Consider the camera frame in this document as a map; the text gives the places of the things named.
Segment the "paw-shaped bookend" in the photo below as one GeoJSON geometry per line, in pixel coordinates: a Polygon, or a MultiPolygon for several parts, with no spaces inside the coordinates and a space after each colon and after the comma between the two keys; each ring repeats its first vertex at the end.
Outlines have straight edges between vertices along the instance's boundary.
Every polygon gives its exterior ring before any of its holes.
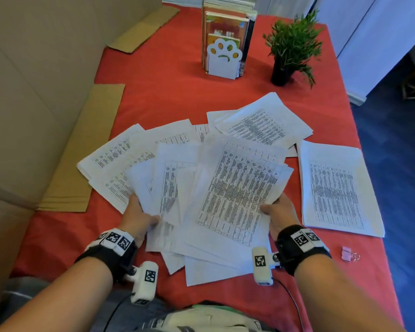
{"type": "Polygon", "coordinates": [[[207,47],[207,55],[209,56],[208,73],[213,76],[235,79],[243,56],[236,43],[218,38],[214,44],[207,47]]]}

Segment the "red tablecloth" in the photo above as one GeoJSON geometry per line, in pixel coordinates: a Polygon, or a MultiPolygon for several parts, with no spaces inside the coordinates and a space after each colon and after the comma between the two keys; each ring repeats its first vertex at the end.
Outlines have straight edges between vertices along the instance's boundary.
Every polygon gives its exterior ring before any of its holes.
{"type": "MultiPolygon", "coordinates": [[[[268,56],[269,48],[261,38],[264,32],[270,31],[275,17],[258,17],[244,76],[236,80],[209,76],[203,71],[200,17],[200,9],[182,8],[132,55],[105,49],[95,83],[126,84],[111,138],[135,123],[145,129],[187,118],[193,124],[207,123],[207,111],[238,109],[275,91],[314,130],[308,140],[360,147],[327,30],[320,35],[323,41],[321,61],[311,62],[317,83],[313,89],[297,73],[293,81],[279,88],[270,82],[273,57],[268,56]]],[[[286,162],[295,171],[285,192],[293,200],[300,217],[298,160],[289,158],[286,162]]],[[[95,191],[86,213],[36,212],[23,240],[13,276],[55,279],[72,265],[91,240],[100,232],[115,227],[120,219],[120,213],[95,191]]],[[[316,231],[350,278],[401,321],[383,241],[338,231],[316,231]],[[352,248],[361,259],[353,263],[341,261],[341,246],[352,248]]],[[[295,307],[278,284],[259,286],[252,275],[246,275],[187,287],[184,270],[169,276],[160,254],[146,253],[142,248],[137,259],[137,263],[144,260],[158,263],[157,295],[177,308],[209,299],[230,305],[282,331],[299,330],[295,307]]],[[[295,280],[281,270],[275,271],[274,277],[290,289],[299,303],[306,329],[310,331],[295,280]]]]}

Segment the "wrist strap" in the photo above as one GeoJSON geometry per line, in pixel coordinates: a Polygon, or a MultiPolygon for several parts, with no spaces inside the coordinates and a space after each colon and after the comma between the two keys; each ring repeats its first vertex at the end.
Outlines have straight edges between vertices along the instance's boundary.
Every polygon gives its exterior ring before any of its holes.
{"type": "Polygon", "coordinates": [[[329,249],[309,228],[291,225],[283,229],[277,237],[275,246],[279,251],[280,265],[287,273],[294,275],[298,265],[309,256],[323,254],[330,258],[329,249]]]}
{"type": "Polygon", "coordinates": [[[133,237],[118,228],[101,233],[92,241],[75,263],[85,257],[94,257],[109,268],[114,284],[122,281],[133,270],[134,253],[137,250],[133,237]]]}

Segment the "pink binder clip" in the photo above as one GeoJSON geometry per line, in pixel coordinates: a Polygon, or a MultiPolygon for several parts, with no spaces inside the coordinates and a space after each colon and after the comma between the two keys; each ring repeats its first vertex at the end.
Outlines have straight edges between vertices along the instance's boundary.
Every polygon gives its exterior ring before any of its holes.
{"type": "Polygon", "coordinates": [[[347,262],[354,262],[360,259],[360,254],[352,253],[352,250],[348,247],[343,247],[341,249],[341,259],[347,262]]]}

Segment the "floor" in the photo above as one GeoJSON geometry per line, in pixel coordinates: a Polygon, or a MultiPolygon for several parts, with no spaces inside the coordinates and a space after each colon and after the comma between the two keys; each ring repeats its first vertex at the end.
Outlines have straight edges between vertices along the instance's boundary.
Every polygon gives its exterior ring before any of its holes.
{"type": "Polygon", "coordinates": [[[384,244],[405,328],[415,332],[415,100],[398,85],[406,56],[352,111],[385,225],[384,244]]]}

